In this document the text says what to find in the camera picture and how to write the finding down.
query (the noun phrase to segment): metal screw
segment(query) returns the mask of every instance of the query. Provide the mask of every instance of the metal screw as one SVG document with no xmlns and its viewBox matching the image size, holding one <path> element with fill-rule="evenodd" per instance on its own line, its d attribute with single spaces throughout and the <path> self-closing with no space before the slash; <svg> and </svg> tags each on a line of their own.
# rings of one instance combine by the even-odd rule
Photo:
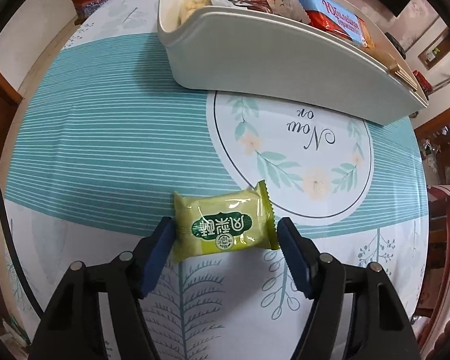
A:
<svg viewBox="0 0 450 360">
<path fill-rule="evenodd" d="M 70 269 L 72 269 L 72 271 L 78 271 L 82 266 L 83 263 L 81 261 L 74 261 L 70 264 Z"/>
<path fill-rule="evenodd" d="M 334 260 L 334 257 L 328 253 L 321 253 L 320 260 L 323 261 L 324 263 L 331 263 Z"/>
<path fill-rule="evenodd" d="M 133 258 L 133 253 L 130 251 L 123 251 L 118 258 L 120 258 L 121 261 L 130 261 Z"/>
<path fill-rule="evenodd" d="M 380 272 L 382 270 L 382 266 L 378 262 L 371 262 L 370 269 L 375 272 Z"/>
</svg>

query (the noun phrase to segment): black cable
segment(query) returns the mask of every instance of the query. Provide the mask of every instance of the black cable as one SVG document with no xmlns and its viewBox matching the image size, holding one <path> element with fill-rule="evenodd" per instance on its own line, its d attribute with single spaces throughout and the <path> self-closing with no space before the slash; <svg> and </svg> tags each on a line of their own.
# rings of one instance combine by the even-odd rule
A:
<svg viewBox="0 0 450 360">
<path fill-rule="evenodd" d="M 5 203 L 3 202 L 2 190 L 0 189 L 0 223 L 2 225 L 3 236 L 5 238 L 5 243 L 7 245 L 8 253 L 10 254 L 10 258 L 12 260 L 13 267 L 15 268 L 15 272 L 17 273 L 18 280 L 22 285 L 22 288 L 27 296 L 31 306 L 34 308 L 38 317 L 41 319 L 44 312 L 40 305 L 38 304 L 37 298 L 35 297 L 32 289 L 30 288 L 30 284 L 23 272 L 22 265 L 20 264 L 20 260 L 17 255 L 17 250 L 15 249 L 15 244 L 13 243 L 12 233 L 10 231 L 10 226 L 8 225 L 7 212 L 5 210 Z"/>
</svg>

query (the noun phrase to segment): black circular line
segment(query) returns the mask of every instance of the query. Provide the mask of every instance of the black circular line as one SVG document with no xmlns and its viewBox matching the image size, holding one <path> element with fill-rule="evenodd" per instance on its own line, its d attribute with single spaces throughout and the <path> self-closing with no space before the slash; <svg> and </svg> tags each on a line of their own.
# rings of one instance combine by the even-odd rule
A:
<svg viewBox="0 0 450 360">
<path fill-rule="evenodd" d="M 246 182 L 251 188 L 253 188 L 254 186 L 250 184 L 250 182 L 245 178 L 245 176 L 242 174 L 242 172 L 240 172 L 240 170 L 237 168 L 237 166 L 235 165 L 235 163 L 234 163 L 233 160 L 231 159 L 231 157 L 230 157 L 230 155 L 228 154 L 228 151 L 227 151 L 227 149 L 225 148 L 225 145 L 224 145 L 224 143 L 223 143 L 223 141 L 222 141 L 222 137 L 220 136 L 220 132 L 219 132 L 219 130 L 218 130 L 218 124 L 217 124 L 217 116 L 216 116 L 216 112 L 215 112 L 215 106 L 216 106 L 216 102 L 217 102 L 217 93 L 218 93 L 218 92 L 215 91 L 215 95 L 214 95 L 214 122 L 215 122 L 215 129 L 216 129 L 217 134 L 218 134 L 218 139 L 220 140 L 220 143 L 221 143 L 221 145 L 222 145 L 222 147 L 223 147 L 223 150 L 225 151 L 226 156 L 227 156 L 228 159 L 230 160 L 230 162 L 231 162 L 231 164 L 233 165 L 233 167 L 235 168 L 235 170 L 238 172 L 238 174 L 241 176 L 241 178 L 243 178 L 243 180 L 245 180 L 245 182 Z M 370 137 L 370 133 L 368 133 L 367 125 L 365 124 L 365 120 L 362 119 L 362 123 L 363 123 L 364 126 L 365 126 L 365 131 L 367 132 L 367 136 L 368 136 L 368 148 L 370 149 L 370 169 L 368 170 L 367 181 L 366 181 L 366 183 L 365 183 L 365 186 L 363 187 L 363 190 L 360 192 L 360 195 L 355 199 L 355 201 L 354 201 L 351 205 L 349 205 L 346 209 L 341 210 L 340 212 L 336 212 L 336 213 L 333 214 L 333 215 L 326 215 L 326 216 L 309 216 L 309 215 L 304 215 L 304 214 L 298 214 L 297 212 L 293 212 L 293 211 L 291 211 L 291 210 L 287 210 L 286 208 L 284 208 L 284 207 L 278 205 L 277 203 L 273 202 L 273 200 L 270 200 L 271 203 L 272 203 L 274 206 L 276 206 L 276 207 L 278 207 L 278 208 L 280 208 L 280 209 L 282 209 L 282 210 L 284 210 L 284 211 L 286 211 L 286 212 L 288 212 L 288 213 L 290 213 L 290 214 L 297 215 L 297 216 L 301 216 L 302 218 L 325 219 L 325 218 L 333 218 L 334 216 L 337 216 L 337 215 L 340 215 L 340 214 L 344 213 L 345 211 L 347 211 L 348 209 L 350 209 L 356 202 L 358 202 L 358 201 L 360 200 L 361 196 L 363 195 L 363 192 L 365 192 L 365 189 L 367 188 L 367 184 L 368 184 L 368 181 L 370 180 L 370 173 L 371 173 L 372 166 L 373 166 L 373 163 L 372 163 L 372 142 L 370 141 L 370 138 L 371 138 L 371 137 Z"/>
</svg>

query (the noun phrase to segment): teal striped pattern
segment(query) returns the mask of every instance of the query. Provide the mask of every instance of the teal striped pattern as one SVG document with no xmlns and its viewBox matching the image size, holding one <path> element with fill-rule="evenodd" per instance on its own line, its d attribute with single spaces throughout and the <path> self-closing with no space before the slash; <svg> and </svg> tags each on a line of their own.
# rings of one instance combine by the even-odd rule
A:
<svg viewBox="0 0 450 360">
<path fill-rule="evenodd" d="M 208 134 L 206 97 L 176 84 L 157 34 L 61 51 L 23 119 L 6 198 L 56 218 L 144 236 L 162 216 L 173 216 L 173 191 L 236 191 Z M 353 233 L 426 215 L 410 122 L 370 130 L 375 174 L 365 202 L 342 222 L 301 226 L 303 234 Z"/>
</svg>

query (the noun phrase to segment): white plastic bin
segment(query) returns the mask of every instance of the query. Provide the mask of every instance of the white plastic bin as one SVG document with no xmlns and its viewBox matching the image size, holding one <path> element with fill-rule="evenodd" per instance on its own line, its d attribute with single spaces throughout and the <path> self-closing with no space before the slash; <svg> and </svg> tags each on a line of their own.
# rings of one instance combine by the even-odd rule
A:
<svg viewBox="0 0 450 360">
<path fill-rule="evenodd" d="M 177 83 L 192 89 L 245 92 L 319 105 L 381 125 L 428 104 L 363 51 L 312 26 L 252 10 L 204 7 L 179 26 L 183 0 L 160 0 L 158 35 Z M 379 50 L 410 68 L 358 8 Z"/>
</svg>

